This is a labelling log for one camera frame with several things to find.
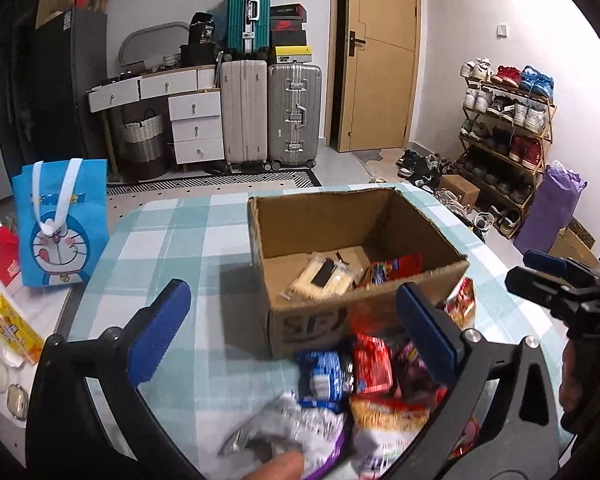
white suitcase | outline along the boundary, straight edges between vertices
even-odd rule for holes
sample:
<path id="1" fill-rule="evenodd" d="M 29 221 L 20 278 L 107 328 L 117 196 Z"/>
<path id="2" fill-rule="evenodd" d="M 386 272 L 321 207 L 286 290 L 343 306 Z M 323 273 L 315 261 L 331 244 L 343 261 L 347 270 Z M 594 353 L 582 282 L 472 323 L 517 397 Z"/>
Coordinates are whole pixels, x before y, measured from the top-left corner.
<path id="1" fill-rule="evenodd" d="M 222 136 L 228 164 L 267 160 L 267 63 L 222 63 Z"/>

silver suitcase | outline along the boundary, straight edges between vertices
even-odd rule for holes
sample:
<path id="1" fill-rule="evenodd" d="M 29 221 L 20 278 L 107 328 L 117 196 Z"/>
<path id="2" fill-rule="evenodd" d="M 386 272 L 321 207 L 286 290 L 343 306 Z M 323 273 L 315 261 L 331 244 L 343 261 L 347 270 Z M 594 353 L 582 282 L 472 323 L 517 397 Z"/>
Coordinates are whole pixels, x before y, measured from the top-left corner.
<path id="1" fill-rule="evenodd" d="M 228 164 L 267 160 L 267 62 L 222 63 L 222 137 Z"/>
<path id="2" fill-rule="evenodd" d="M 304 63 L 269 67 L 269 160 L 315 166 L 320 133 L 320 67 Z"/>

teal suitcase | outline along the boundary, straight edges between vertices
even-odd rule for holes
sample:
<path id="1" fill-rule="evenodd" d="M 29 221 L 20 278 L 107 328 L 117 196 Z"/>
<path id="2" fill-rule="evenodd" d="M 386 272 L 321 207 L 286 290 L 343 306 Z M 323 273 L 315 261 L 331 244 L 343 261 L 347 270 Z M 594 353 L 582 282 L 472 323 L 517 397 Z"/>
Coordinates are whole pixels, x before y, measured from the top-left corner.
<path id="1" fill-rule="evenodd" d="M 226 42 L 229 51 L 251 55 L 269 50 L 271 0 L 228 0 Z"/>

checkered tablecloth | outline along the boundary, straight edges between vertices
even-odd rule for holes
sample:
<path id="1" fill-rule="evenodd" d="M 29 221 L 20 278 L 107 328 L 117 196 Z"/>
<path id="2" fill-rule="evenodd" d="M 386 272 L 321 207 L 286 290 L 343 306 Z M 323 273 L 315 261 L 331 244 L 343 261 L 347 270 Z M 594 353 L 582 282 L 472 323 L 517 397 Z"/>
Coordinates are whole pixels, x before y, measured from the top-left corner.
<path id="1" fill-rule="evenodd" d="M 374 186 L 389 184 L 326 189 Z M 443 205 L 415 187 L 396 187 L 468 255 L 467 274 L 477 296 L 476 328 L 494 342 L 518 343 L 529 334 L 540 338 L 557 399 L 565 339 L 547 314 L 506 292 L 506 266 Z M 261 320 L 252 314 L 257 312 L 258 280 L 250 267 L 248 197 L 237 193 L 160 200 L 121 219 L 86 288 L 69 336 L 96 338 L 109 326 L 124 326 L 172 278 L 189 283 L 190 313 L 153 379 L 140 391 L 183 453 L 212 480 L 240 478 L 253 467 L 248 453 L 219 459 L 222 441 L 267 401 L 298 384 L 292 362 L 268 358 Z M 97 381 L 90 380 L 90 389 L 114 445 L 131 455 Z M 350 478 L 352 471 L 344 466 L 336 476 Z"/>

purple bag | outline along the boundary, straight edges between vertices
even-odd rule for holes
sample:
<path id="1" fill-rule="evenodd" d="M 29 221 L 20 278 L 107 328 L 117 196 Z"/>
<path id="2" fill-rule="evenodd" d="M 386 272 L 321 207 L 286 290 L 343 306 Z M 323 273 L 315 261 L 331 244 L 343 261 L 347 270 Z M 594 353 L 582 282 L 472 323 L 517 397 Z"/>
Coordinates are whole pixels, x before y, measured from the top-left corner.
<path id="1" fill-rule="evenodd" d="M 587 182 L 566 170 L 555 160 L 544 168 L 531 211 L 513 245 L 522 253 L 528 250 L 549 252 L 558 231 L 567 227 Z"/>

